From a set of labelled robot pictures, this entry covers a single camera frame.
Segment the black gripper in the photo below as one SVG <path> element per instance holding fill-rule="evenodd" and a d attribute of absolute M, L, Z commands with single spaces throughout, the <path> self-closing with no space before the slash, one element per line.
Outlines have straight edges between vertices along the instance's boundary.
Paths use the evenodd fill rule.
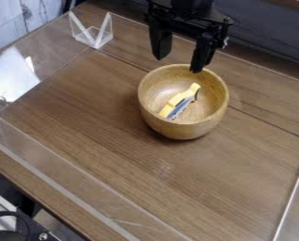
<path fill-rule="evenodd" d="M 199 73 L 218 48 L 226 48 L 233 19 L 221 13 L 215 0 L 146 0 L 153 54 L 162 60 L 171 53 L 173 33 L 198 38 L 190 71 Z"/>

